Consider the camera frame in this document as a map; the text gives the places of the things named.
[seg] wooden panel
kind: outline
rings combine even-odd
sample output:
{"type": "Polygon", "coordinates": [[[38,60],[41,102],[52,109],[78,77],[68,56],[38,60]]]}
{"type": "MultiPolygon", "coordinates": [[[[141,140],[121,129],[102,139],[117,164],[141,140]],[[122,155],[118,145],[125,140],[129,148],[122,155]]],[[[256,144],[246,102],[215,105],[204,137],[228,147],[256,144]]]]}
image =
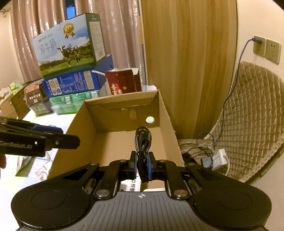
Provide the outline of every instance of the wooden panel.
{"type": "Polygon", "coordinates": [[[149,84],[160,89],[178,138],[216,123],[237,44],[233,0],[141,0],[149,84]]]}

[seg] power plug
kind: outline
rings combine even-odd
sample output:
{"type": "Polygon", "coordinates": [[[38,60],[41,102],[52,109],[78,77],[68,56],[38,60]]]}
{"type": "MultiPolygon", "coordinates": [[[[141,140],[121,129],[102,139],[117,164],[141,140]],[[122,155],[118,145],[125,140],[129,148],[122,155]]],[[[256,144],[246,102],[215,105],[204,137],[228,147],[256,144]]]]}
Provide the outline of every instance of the power plug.
{"type": "Polygon", "coordinates": [[[213,159],[213,168],[212,170],[215,171],[217,169],[219,169],[220,167],[228,164],[228,161],[226,160],[226,158],[224,156],[226,155],[225,149],[219,149],[217,151],[217,153],[215,153],[212,157],[213,159]]]}

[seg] ribbon badge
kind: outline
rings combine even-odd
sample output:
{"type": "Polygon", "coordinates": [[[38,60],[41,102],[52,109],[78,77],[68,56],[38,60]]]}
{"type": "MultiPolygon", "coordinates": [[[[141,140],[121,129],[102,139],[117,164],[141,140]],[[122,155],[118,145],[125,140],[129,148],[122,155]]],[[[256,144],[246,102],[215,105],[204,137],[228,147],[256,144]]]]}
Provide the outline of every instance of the ribbon badge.
{"type": "Polygon", "coordinates": [[[74,34],[74,25],[72,23],[66,23],[63,27],[63,33],[65,34],[65,38],[68,38],[69,35],[72,37],[75,35],[74,34]]]}

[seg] white tabletop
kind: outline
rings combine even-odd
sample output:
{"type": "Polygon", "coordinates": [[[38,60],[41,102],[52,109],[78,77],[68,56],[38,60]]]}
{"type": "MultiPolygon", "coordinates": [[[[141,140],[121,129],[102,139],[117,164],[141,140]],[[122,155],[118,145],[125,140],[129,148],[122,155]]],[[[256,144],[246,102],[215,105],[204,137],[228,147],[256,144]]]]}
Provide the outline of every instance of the white tabletop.
{"type": "MultiPolygon", "coordinates": [[[[23,120],[27,120],[33,123],[41,125],[54,125],[61,127],[66,132],[70,123],[74,119],[75,114],[56,115],[55,113],[38,116],[31,110],[23,120]]],[[[39,182],[39,179],[33,173],[33,169],[23,169],[21,175],[25,174],[27,177],[15,176],[17,167],[18,156],[7,155],[7,165],[5,169],[1,169],[0,179],[0,230],[15,231],[19,228],[16,219],[11,211],[11,201],[13,196],[22,188],[31,184],[39,182]]],[[[44,164],[45,160],[37,159],[37,161],[31,162],[30,165],[34,169],[39,169],[40,164],[44,164]]]]}

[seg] pink curtain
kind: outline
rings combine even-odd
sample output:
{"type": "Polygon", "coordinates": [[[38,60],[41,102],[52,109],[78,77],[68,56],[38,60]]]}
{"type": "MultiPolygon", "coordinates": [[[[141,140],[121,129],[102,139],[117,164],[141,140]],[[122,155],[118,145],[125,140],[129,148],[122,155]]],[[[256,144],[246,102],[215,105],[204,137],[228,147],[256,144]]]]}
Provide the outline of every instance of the pink curtain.
{"type": "Polygon", "coordinates": [[[12,0],[14,45],[25,82],[42,77],[32,38],[66,20],[65,0],[12,0]]]}
{"type": "Polygon", "coordinates": [[[137,0],[75,0],[76,14],[100,15],[107,54],[116,68],[138,67],[146,84],[137,0]]]}

